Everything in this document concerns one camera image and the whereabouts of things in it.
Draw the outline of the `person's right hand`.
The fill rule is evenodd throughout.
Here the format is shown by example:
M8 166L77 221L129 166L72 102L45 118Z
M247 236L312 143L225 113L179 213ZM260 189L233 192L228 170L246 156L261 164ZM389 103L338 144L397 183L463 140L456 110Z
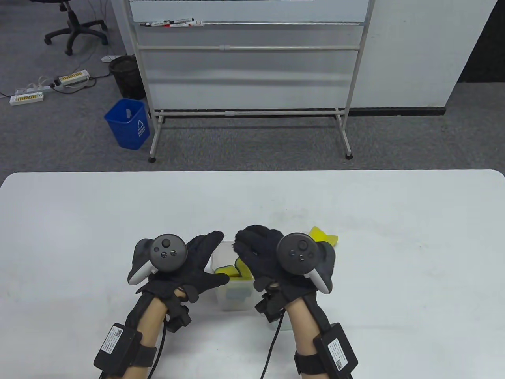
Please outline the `person's right hand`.
M276 229L252 225L238 231L233 244L254 277L255 289L274 298L279 308L304 296L317 296L316 286L309 279L289 273L278 262L277 246L283 237Z

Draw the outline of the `person's left hand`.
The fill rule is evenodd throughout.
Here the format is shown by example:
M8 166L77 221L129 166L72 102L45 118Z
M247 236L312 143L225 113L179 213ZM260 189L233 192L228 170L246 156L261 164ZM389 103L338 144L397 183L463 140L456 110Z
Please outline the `person's left hand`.
M181 268L172 273L152 274L148 283L138 289L137 293L150 293L166 301L179 290L185 294L187 300L194 303L200 294L227 285L230 281L227 274L204 271L211 255L224 237L221 231L213 231L193 238L188 243L187 260Z

